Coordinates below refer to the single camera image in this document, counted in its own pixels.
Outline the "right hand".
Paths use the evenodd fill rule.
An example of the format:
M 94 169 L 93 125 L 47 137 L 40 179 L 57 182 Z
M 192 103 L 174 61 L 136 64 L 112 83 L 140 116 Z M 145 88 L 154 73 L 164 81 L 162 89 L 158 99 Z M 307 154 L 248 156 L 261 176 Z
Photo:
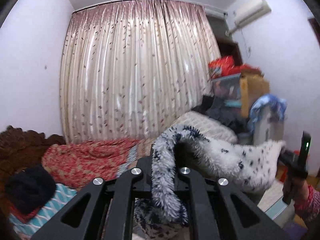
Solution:
M 299 178 L 293 178 L 292 183 L 294 185 L 294 188 L 296 189 L 293 200 L 296 203 L 307 201 L 309 197 L 309 188 L 307 181 Z

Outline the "red patterned sleeve forearm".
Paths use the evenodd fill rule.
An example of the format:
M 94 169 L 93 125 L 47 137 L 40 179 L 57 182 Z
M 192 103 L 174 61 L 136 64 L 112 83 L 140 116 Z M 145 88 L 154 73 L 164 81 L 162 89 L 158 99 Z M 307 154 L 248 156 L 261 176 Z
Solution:
M 312 185 L 308 185 L 309 196 L 301 203 L 295 203 L 295 214 L 300 217 L 304 224 L 309 228 L 319 215 L 319 191 Z

